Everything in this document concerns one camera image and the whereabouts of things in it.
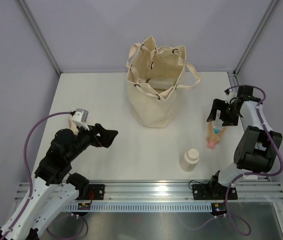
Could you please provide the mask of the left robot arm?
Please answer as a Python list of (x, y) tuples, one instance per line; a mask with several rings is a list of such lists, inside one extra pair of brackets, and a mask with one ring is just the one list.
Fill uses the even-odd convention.
[(34, 172), (26, 196), (0, 227), (0, 240), (38, 240), (71, 201), (86, 198), (89, 180), (79, 173), (70, 174), (71, 163), (89, 146), (109, 148), (117, 135), (117, 130), (99, 123), (80, 127), (77, 133), (59, 130)]

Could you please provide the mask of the orange bottle pink cap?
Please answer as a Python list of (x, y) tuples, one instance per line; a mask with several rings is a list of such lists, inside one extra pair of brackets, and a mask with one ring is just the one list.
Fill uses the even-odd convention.
[(213, 121), (208, 122), (208, 134), (207, 134), (207, 146), (210, 149), (214, 149), (216, 144), (221, 140), (226, 127), (223, 126), (223, 121), (220, 119), (221, 111), (216, 111), (216, 118)]

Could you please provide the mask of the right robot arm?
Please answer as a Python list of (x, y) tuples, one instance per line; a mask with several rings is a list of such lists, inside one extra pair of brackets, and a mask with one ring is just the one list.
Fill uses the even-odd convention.
[(217, 171), (204, 187), (204, 193), (212, 199), (229, 199), (235, 183), (248, 176), (266, 176), (275, 159), (282, 160), (279, 148), (283, 140), (281, 133), (274, 131), (263, 113), (266, 100), (254, 96), (255, 86), (238, 85), (224, 92), (225, 100), (214, 99), (207, 122), (211, 135), (207, 145), (213, 149), (227, 127), (237, 126), (242, 120), (246, 129), (234, 151), (233, 162)]

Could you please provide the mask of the cream bottle wide cap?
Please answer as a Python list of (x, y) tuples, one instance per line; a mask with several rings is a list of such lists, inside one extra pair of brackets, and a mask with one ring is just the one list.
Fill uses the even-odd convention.
[(191, 172), (200, 160), (200, 153), (197, 149), (192, 148), (186, 151), (179, 160), (181, 169), (185, 172)]

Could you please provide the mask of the beige bottle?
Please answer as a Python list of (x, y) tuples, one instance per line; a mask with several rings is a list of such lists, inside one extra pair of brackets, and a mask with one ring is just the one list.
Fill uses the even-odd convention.
[(68, 117), (68, 127), (75, 136), (78, 135), (79, 129), (77, 128), (77, 125), (73, 122), (71, 115)]

